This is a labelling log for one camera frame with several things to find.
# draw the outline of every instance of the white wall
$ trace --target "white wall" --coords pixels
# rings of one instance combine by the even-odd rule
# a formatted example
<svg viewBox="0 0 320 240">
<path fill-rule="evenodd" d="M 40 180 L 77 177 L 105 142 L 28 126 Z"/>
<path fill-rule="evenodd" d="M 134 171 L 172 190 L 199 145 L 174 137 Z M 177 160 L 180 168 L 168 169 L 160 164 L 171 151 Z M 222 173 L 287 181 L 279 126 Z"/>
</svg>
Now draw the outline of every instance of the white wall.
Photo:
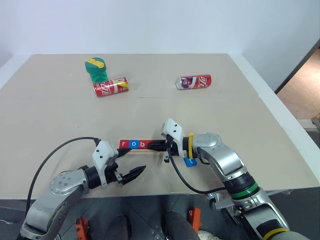
<svg viewBox="0 0 320 240">
<path fill-rule="evenodd" d="M 13 54 L 243 53 L 274 90 L 320 38 L 320 3 L 2 0 L 0 25 Z"/>
</svg>

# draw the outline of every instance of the floor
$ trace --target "floor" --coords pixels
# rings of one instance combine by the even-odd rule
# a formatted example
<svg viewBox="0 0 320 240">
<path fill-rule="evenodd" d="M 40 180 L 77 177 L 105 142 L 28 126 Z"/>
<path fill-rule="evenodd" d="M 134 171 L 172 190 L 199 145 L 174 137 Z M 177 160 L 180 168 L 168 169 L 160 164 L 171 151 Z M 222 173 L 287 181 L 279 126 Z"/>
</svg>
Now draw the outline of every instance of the floor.
<svg viewBox="0 0 320 240">
<path fill-rule="evenodd" d="M 311 240 L 319 239 L 320 188 L 294 190 L 290 195 L 278 193 L 270 197 L 282 212 L 292 231 Z M 213 210 L 202 195 L 161 195 L 82 199 L 75 204 L 65 220 L 60 235 L 63 240 L 76 240 L 75 218 L 89 219 L 93 240 L 108 239 L 105 231 L 118 214 L 128 216 L 131 240 L 163 240 L 161 215 L 175 211 L 187 217 L 193 207 L 201 208 L 201 230 L 213 233 L 224 240 L 247 240 L 243 229 L 235 225 L 225 211 Z M 15 240 L 24 218 L 22 211 L 0 207 L 0 240 Z"/>
<path fill-rule="evenodd" d="M 296 119 L 311 119 L 320 113 L 320 49 L 277 94 Z"/>
</svg>

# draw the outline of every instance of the soda can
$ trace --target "soda can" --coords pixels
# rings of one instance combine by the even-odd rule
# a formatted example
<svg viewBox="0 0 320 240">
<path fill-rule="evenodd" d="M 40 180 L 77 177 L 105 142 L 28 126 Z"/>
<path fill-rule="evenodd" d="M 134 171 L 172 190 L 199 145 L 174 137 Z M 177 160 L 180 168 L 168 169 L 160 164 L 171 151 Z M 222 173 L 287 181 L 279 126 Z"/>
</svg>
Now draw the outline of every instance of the soda can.
<svg viewBox="0 0 320 240">
<path fill-rule="evenodd" d="M 183 89 L 203 89 L 211 85 L 211 75 L 180 76 L 176 81 L 176 88 Z"/>
<path fill-rule="evenodd" d="M 129 91 L 126 77 L 117 78 L 93 84 L 94 91 L 98 97 Z"/>
</svg>

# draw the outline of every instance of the red and white can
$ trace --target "red and white can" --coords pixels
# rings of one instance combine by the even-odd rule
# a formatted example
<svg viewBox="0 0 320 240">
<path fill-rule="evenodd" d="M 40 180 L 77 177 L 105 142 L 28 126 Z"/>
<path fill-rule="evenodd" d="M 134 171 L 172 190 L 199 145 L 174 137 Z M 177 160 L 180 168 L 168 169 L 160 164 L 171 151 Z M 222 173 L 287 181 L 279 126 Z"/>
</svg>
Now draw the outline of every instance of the red and white can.
<svg viewBox="0 0 320 240">
<path fill-rule="evenodd" d="M 93 87 L 98 97 L 129 91 L 126 77 L 95 83 L 93 84 Z"/>
<path fill-rule="evenodd" d="M 211 85 L 211 75 L 180 76 L 176 81 L 176 88 L 182 89 L 203 89 Z"/>
</svg>

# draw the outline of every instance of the black cable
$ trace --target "black cable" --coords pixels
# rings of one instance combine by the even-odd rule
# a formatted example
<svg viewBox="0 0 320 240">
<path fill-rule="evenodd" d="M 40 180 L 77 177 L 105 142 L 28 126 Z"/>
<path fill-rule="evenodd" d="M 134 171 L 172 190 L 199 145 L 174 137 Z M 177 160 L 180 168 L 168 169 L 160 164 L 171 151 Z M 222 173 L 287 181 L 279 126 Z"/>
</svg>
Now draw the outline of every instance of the black cable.
<svg viewBox="0 0 320 240">
<path fill-rule="evenodd" d="M 202 159 L 202 157 L 198 156 L 198 159 L 200 159 L 200 162 L 201 162 L 202 164 L 204 164 L 204 165 L 210 165 L 209 162 L 204 162 L 203 159 Z"/>
<path fill-rule="evenodd" d="M 197 194 L 211 194 L 211 193 L 214 193 L 214 192 L 217 192 L 217 191 L 221 191 L 221 190 L 225 190 L 226 188 L 225 187 L 218 187 L 218 188 L 215 188 L 215 189 L 212 189 L 212 190 L 208 190 L 208 191 L 200 191 L 200 190 L 197 190 L 195 188 L 193 188 L 192 186 L 189 185 L 189 183 L 187 183 L 187 181 L 184 179 L 184 177 L 181 175 L 181 173 L 179 172 L 178 168 L 177 168 L 177 165 L 174 161 L 174 158 L 172 157 L 171 155 L 171 149 L 170 147 L 167 148 L 167 151 L 168 151 L 168 155 L 169 155 L 169 158 L 171 160 L 171 163 L 173 165 L 173 168 L 174 170 L 176 171 L 176 173 L 178 174 L 179 178 L 181 179 L 181 181 L 192 191 L 196 192 Z"/>
<path fill-rule="evenodd" d="M 30 209 L 30 202 L 31 202 L 31 195 L 32 195 L 32 191 L 34 189 L 34 186 L 35 186 L 35 183 L 36 183 L 36 180 L 37 180 L 37 177 L 41 171 L 41 169 L 43 168 L 43 166 L 46 164 L 46 162 L 48 161 L 48 159 L 56 152 L 58 151 L 60 148 L 62 148 L 63 146 L 69 144 L 69 143 L 72 143 L 74 141 L 77 141 L 77 140 L 82 140 L 82 139 L 90 139 L 90 140 L 94 140 L 95 142 L 95 145 L 97 146 L 98 143 L 100 142 L 100 139 L 97 138 L 97 137 L 91 137 L 91 136 L 83 136 L 83 137 L 77 137 L 77 138 L 73 138 L 69 141 L 66 141 L 64 143 L 62 143 L 60 146 L 58 146 L 55 150 L 53 150 L 46 158 L 45 160 L 43 160 L 43 162 L 41 163 L 41 165 L 39 166 L 38 170 L 36 171 L 34 177 L 33 177 L 33 180 L 32 180 L 32 183 L 30 185 L 30 189 L 29 189 L 29 193 L 28 193 L 28 198 L 26 199 L 26 206 L 25 206 L 25 215 L 27 216 L 27 213 Z"/>
</svg>

